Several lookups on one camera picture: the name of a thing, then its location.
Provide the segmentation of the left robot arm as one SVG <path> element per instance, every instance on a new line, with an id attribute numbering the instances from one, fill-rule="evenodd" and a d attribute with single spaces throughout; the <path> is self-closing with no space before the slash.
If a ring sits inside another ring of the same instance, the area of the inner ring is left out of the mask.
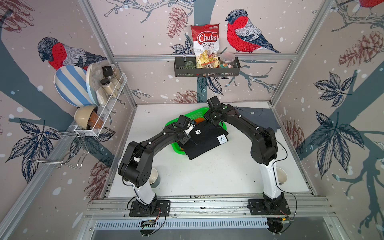
<path id="1" fill-rule="evenodd" d="M 189 132 L 195 127 L 196 121 L 180 115 L 178 120 L 164 127 L 154 137 L 137 143 L 129 143 L 118 168 L 123 184 L 129 182 L 133 187 L 137 200 L 146 207 L 156 202 L 156 194 L 152 190 L 149 178 L 152 173 L 154 156 L 166 146 L 190 140 Z"/>

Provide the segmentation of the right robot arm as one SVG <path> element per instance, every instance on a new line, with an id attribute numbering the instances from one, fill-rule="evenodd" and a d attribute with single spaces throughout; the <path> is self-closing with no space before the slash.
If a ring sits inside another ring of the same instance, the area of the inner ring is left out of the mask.
<path id="1" fill-rule="evenodd" d="M 278 146 L 274 130 L 263 128 L 251 122 L 242 116 L 235 107 L 221 103 L 217 97 L 208 99 L 207 104 L 209 110 L 204 115 L 205 120 L 214 126 L 219 126 L 221 122 L 228 123 L 252 142 L 251 157 L 261 165 L 264 203 L 270 206 L 280 205 L 285 198 L 279 187 L 275 168 Z"/>

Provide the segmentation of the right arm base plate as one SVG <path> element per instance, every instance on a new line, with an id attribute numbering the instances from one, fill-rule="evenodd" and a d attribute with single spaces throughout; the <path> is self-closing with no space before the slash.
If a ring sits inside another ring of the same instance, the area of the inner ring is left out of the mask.
<path id="1" fill-rule="evenodd" d="M 265 194 L 263 194 L 262 199 L 249 199 L 247 208 L 250 210 L 252 216 L 289 216 L 291 214 L 284 193 L 281 193 L 280 196 L 275 199 L 271 199 Z"/>

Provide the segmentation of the grey t-shirt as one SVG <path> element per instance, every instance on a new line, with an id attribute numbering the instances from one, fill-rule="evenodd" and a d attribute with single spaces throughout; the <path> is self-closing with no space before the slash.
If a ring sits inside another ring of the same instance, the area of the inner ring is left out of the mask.
<path id="1" fill-rule="evenodd" d="M 272 128 L 276 133 L 281 127 L 271 109 L 236 107 L 237 111 L 252 123 L 263 128 Z"/>

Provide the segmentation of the black t-shirt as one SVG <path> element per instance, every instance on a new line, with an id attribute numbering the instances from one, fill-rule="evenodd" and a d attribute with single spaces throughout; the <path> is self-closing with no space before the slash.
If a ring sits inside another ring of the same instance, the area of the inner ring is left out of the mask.
<path id="1" fill-rule="evenodd" d="M 210 150 L 228 142 L 229 133 L 220 126 L 214 126 L 209 121 L 200 121 L 189 132 L 190 139 L 185 143 L 178 142 L 181 149 L 190 160 L 203 155 Z"/>

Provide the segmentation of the orange t-shirt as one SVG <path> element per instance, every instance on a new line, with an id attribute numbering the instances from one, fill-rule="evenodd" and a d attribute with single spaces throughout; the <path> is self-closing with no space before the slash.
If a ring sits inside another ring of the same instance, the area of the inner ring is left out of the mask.
<path id="1" fill-rule="evenodd" d="M 204 118 L 197 118 L 197 119 L 195 119 L 195 122 L 196 122 L 196 124 L 199 124 L 199 123 L 203 122 L 204 120 L 205 120 Z"/>

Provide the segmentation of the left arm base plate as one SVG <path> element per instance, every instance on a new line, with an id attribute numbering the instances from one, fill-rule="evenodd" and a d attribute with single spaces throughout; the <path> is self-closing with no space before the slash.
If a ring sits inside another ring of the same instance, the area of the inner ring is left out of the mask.
<path id="1" fill-rule="evenodd" d="M 150 205 L 145 205 L 134 200 L 130 210 L 130 217 L 168 217 L 170 215 L 171 201 L 169 200 L 155 200 Z"/>

